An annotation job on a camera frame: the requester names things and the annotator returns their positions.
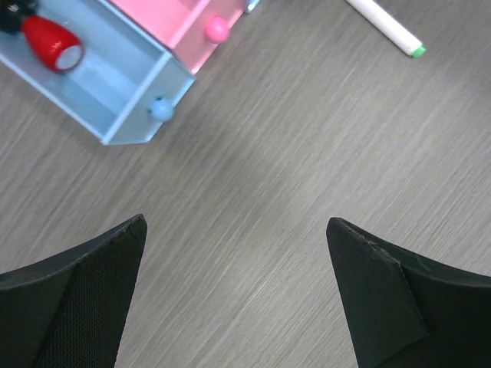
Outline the pink drawer box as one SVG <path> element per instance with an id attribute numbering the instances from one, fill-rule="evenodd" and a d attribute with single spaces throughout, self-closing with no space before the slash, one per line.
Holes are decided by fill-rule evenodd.
<path id="1" fill-rule="evenodd" d="M 246 9 L 242 0 L 114 0 L 112 3 L 166 46 L 192 74 L 229 39 Z"/>

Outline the light blue drawer box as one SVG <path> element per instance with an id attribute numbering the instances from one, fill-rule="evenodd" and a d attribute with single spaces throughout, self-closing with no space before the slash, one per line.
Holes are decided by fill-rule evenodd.
<path id="1" fill-rule="evenodd" d="M 259 2 L 260 2 L 260 0 L 246 0 L 245 1 L 245 13 L 250 14 Z"/>
<path id="2" fill-rule="evenodd" d="M 38 14 L 83 42 L 72 71 L 48 70 L 22 34 L 1 33 L 1 60 L 104 145 L 146 143 L 195 77 L 108 1 L 39 1 Z"/>

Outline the green capped white marker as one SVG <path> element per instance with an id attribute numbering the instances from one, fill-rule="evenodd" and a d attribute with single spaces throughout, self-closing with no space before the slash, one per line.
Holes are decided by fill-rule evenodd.
<path id="1" fill-rule="evenodd" d="M 423 43 L 376 1 L 347 0 L 347 3 L 407 56 L 419 58 L 425 53 L 426 48 Z"/>

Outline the red glue bottle black cap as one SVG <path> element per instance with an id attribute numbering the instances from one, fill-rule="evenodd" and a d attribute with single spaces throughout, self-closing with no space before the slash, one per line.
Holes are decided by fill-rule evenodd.
<path id="1" fill-rule="evenodd" d="M 38 60 L 49 70 L 62 73 L 75 68 L 84 56 L 80 38 L 66 27 L 38 15 L 27 17 L 21 32 Z"/>

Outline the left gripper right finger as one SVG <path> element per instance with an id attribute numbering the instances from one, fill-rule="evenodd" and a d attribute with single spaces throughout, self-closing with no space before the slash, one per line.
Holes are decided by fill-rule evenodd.
<path id="1" fill-rule="evenodd" d="M 490 278 L 330 218 L 327 242 L 359 367 L 488 367 Z"/>

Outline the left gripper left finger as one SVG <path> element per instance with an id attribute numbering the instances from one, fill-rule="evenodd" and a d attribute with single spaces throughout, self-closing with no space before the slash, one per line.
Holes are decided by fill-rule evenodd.
<path id="1" fill-rule="evenodd" d="M 3 367 L 113 367 L 147 237 L 135 215 L 1 275 Z"/>

